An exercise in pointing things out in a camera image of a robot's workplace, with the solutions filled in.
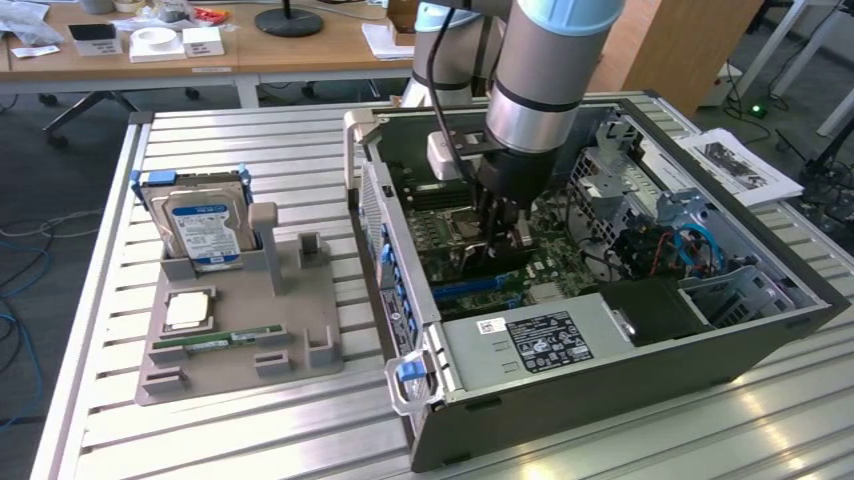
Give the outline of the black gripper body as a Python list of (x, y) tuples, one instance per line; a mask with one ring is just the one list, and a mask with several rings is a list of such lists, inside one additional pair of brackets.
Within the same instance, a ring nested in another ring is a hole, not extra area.
[(528, 209), (546, 190), (554, 168), (554, 150), (538, 154), (495, 150), (483, 155), (476, 180), (496, 198)]

